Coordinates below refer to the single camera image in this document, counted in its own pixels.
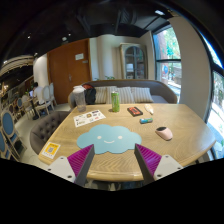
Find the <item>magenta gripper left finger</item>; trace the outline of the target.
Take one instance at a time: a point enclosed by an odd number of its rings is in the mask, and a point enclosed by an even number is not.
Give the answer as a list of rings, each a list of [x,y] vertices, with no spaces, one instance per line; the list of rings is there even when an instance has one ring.
[[[47,167],[47,171],[76,185],[84,186],[94,155],[94,145],[89,145],[68,157],[58,157]]]

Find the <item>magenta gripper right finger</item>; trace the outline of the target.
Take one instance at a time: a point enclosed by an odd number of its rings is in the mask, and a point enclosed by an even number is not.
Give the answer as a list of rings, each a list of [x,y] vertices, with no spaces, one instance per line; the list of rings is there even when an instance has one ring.
[[[145,185],[182,169],[182,166],[170,155],[159,155],[139,144],[135,144],[134,154]]]

